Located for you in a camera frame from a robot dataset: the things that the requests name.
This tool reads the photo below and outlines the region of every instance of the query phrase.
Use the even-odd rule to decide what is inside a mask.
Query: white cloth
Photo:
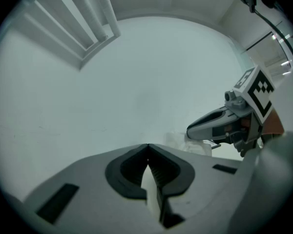
[[[202,140],[189,139],[187,134],[183,133],[167,133],[165,145],[189,153],[211,156],[211,145]]]

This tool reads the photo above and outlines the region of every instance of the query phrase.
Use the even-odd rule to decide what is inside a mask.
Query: white surface
[[[146,190],[146,206],[155,219],[160,219],[161,209],[158,205],[156,197],[156,183],[149,166],[146,167],[146,170],[143,173],[141,188]]]
[[[189,139],[186,133],[167,133],[165,146],[183,152],[211,156],[211,145],[203,140]]]
[[[97,5],[94,3],[94,0],[73,0],[73,2],[89,25],[96,39],[100,42],[105,41],[107,35],[101,25],[99,17],[95,13]]]
[[[122,36],[81,72],[15,31],[6,35],[0,183],[20,200],[80,158],[184,132],[223,106],[242,75],[231,40],[199,24],[156,17],[119,27]]]
[[[62,0],[37,0],[39,4],[85,49],[93,44],[91,38],[81,27]]]
[[[99,1],[100,1],[101,8],[105,14],[105,17],[111,27],[113,34],[116,37],[120,37],[121,31],[118,27],[117,20],[116,20],[114,10],[112,8],[112,4],[111,4],[110,0],[99,0]]]
[[[80,11],[78,10],[78,8],[76,7],[76,5],[74,4],[73,0],[62,0],[62,1],[66,5],[66,7],[68,8],[68,10],[76,18],[76,20],[78,21],[78,23],[80,23],[80,25],[82,26],[82,28],[87,32],[87,34],[90,36],[90,38],[94,42],[97,42],[97,39],[94,36],[92,30],[90,29],[89,25],[87,24],[87,22],[85,21],[85,19],[81,15]],[[98,17],[100,23],[102,25],[106,24],[107,21],[106,21],[106,18],[104,16],[104,13],[103,13],[102,9],[100,8],[99,1],[91,0],[91,8],[94,10],[94,12],[95,12],[96,16]]]
[[[221,143],[221,147],[213,149],[211,155],[216,158],[243,160],[238,151],[234,148],[233,144],[229,145],[226,143]]]

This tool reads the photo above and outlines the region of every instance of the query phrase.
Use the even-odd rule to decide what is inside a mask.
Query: white wall
[[[293,69],[271,94],[270,100],[285,132],[293,132]]]
[[[72,162],[164,143],[224,104],[242,75],[231,40],[172,18],[119,22],[79,72],[14,30],[0,46],[0,183],[23,200]]]
[[[286,21],[277,10],[269,9],[261,0],[257,0],[256,10],[270,20],[274,25]],[[270,26],[255,13],[251,13],[249,7],[240,0],[235,0],[226,12],[220,25],[232,36],[242,47],[247,49],[267,33],[271,31]]]
[[[284,81],[285,76],[278,75],[278,76],[273,77],[272,81],[273,81],[274,86],[279,87],[281,85],[281,83]]]

